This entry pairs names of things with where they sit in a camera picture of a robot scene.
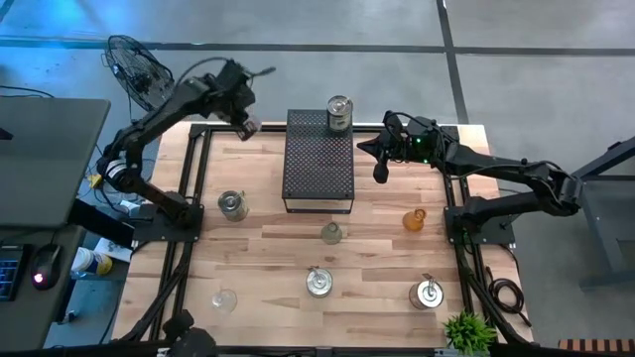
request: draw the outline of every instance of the metal lid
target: metal lid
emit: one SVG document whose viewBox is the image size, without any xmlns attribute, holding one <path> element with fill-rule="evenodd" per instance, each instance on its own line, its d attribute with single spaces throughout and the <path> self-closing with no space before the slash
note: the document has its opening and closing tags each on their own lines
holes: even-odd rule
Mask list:
<svg viewBox="0 0 635 357">
<path fill-rule="evenodd" d="M 328 101 L 326 108 L 330 114 L 344 115 L 350 113 L 351 106 L 352 102 L 350 99 L 343 95 L 335 95 Z"/>
<path fill-rule="evenodd" d="M 444 291 L 434 280 L 421 282 L 417 286 L 417 298 L 426 307 L 437 307 L 444 300 Z"/>
<path fill-rule="evenodd" d="M 240 207 L 240 204 L 242 204 L 242 197 L 240 196 L 240 193 L 236 191 L 224 192 L 218 198 L 218 207 L 225 212 L 236 210 Z"/>
<path fill-rule="evenodd" d="M 325 297 L 333 286 L 333 277 L 328 270 L 312 268 L 307 275 L 307 288 L 314 297 Z"/>
</svg>

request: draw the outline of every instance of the orange glass bottle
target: orange glass bottle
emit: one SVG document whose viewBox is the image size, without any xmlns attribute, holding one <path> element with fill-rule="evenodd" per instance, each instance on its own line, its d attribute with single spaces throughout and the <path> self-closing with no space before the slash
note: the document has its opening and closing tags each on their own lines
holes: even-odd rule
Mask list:
<svg viewBox="0 0 635 357">
<path fill-rule="evenodd" d="M 404 214 L 402 221 L 406 229 L 417 232 L 424 228 L 424 219 L 426 219 L 426 211 L 422 208 L 417 208 L 414 211 Z"/>
</svg>

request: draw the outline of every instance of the white container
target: white container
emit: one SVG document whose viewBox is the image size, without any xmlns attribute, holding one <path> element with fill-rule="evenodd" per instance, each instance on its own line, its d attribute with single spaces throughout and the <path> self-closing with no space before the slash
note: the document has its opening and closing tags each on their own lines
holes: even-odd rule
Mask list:
<svg viewBox="0 0 635 357">
<path fill-rule="evenodd" d="M 112 260 L 105 254 L 96 253 L 86 248 L 77 248 L 70 269 L 78 275 L 96 274 L 103 276 L 112 269 Z"/>
</svg>

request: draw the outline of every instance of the keyboard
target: keyboard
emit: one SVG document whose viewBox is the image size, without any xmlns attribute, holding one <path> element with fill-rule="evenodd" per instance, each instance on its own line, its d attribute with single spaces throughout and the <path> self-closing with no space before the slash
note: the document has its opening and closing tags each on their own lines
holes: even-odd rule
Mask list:
<svg viewBox="0 0 635 357">
<path fill-rule="evenodd" d="M 28 245 L 0 246 L 0 301 L 13 301 L 24 275 Z"/>
</svg>

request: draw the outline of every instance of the tin can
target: tin can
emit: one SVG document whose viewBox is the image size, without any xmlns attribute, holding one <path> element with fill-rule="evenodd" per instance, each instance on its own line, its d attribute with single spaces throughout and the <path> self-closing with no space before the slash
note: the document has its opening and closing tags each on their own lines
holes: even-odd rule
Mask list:
<svg viewBox="0 0 635 357">
<path fill-rule="evenodd" d="M 339 224 L 330 222 L 321 230 L 321 240 L 326 244 L 337 244 L 341 240 L 343 233 Z"/>
<path fill-rule="evenodd" d="M 311 267 L 307 275 L 307 290 L 314 298 L 326 297 L 333 288 L 333 276 L 326 269 Z"/>
<path fill-rule="evenodd" d="M 245 202 L 245 192 L 224 192 L 218 198 L 218 208 L 229 221 L 238 222 L 245 219 L 249 212 L 247 202 Z"/>
<path fill-rule="evenodd" d="M 410 288 L 410 303 L 418 309 L 435 308 L 444 301 L 444 290 L 430 275 L 424 274 L 424 277 L 425 281 Z"/>
<path fill-rule="evenodd" d="M 352 124 L 353 102 L 343 95 L 335 95 L 328 100 L 328 128 L 335 132 L 348 130 Z"/>
</svg>

